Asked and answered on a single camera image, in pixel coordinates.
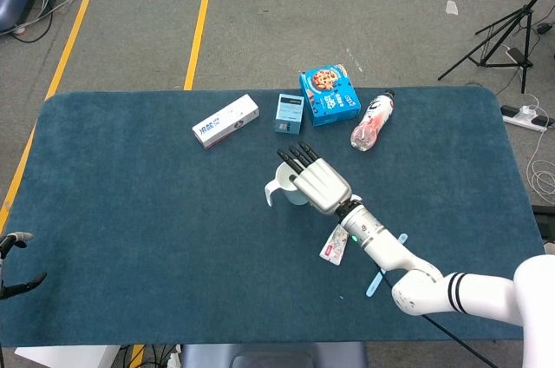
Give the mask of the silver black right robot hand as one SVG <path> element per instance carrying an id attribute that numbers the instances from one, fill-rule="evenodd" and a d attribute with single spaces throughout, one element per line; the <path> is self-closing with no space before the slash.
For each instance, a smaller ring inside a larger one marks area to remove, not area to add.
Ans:
<path id="1" fill-rule="evenodd" d="M 320 213 L 334 214 L 351 199 L 349 183 L 308 143 L 278 149 L 277 155 L 292 169 L 288 180 Z"/>

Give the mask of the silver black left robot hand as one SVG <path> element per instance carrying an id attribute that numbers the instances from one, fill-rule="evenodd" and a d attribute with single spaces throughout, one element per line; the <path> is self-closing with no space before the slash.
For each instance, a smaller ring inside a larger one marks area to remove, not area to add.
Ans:
<path id="1" fill-rule="evenodd" d="M 24 249 L 29 241 L 34 239 L 34 235 L 29 232 L 12 232 L 1 236 L 1 300 L 9 299 L 17 295 L 30 292 L 39 287 L 47 278 L 47 273 L 39 273 L 31 281 L 7 286 L 4 283 L 5 262 L 10 250 L 13 247 Z"/>

